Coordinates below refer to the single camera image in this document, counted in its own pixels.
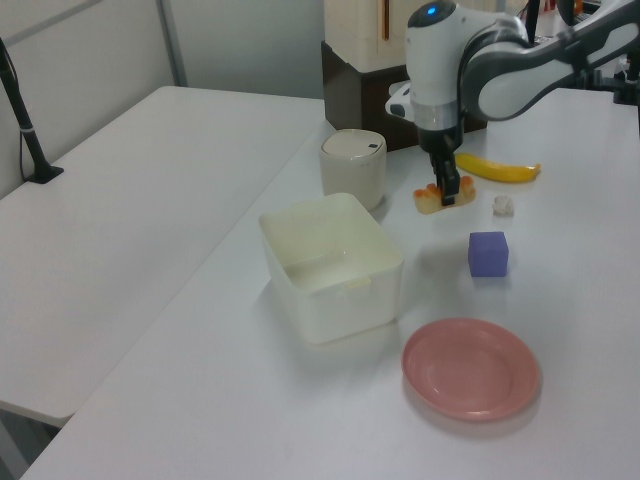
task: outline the white cylindrical bin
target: white cylindrical bin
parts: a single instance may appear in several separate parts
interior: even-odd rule
[[[320,149],[320,172],[325,195],[350,193],[367,210],[384,195],[387,143],[367,130],[340,130]]]

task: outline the orange toy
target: orange toy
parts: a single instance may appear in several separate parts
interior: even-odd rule
[[[460,207],[466,205],[476,198],[476,187],[473,186],[473,178],[464,176],[460,179],[460,192],[455,196],[453,205],[442,206],[442,196],[440,189],[434,183],[427,185],[427,188],[413,192],[413,201],[418,211],[424,215],[439,212],[445,208]]]

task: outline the plastic storage box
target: plastic storage box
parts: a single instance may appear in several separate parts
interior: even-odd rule
[[[398,314],[402,254],[353,195],[264,214],[260,228],[275,289],[306,341],[329,342]]]

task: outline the white table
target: white table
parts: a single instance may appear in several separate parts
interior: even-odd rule
[[[63,425],[323,120],[162,88],[0,201],[0,408]]]
[[[556,91],[468,135],[463,150],[540,161],[542,173],[527,185],[478,180],[472,204],[428,217],[411,199],[433,180],[426,157],[392,153],[374,216],[405,254],[401,314],[311,347],[274,297],[257,220],[321,195],[317,151],[330,133],[309,137],[24,479],[639,478],[635,108]],[[499,193],[514,218],[493,217]],[[468,234],[486,230],[509,241],[504,279],[468,273]],[[530,346],[543,381],[529,408],[469,424],[406,387],[405,341],[458,315]]]

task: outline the banana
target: banana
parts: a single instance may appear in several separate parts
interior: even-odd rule
[[[470,153],[456,154],[456,165],[461,169],[482,178],[496,182],[519,183],[530,182],[540,173],[541,165],[505,165],[476,157]]]

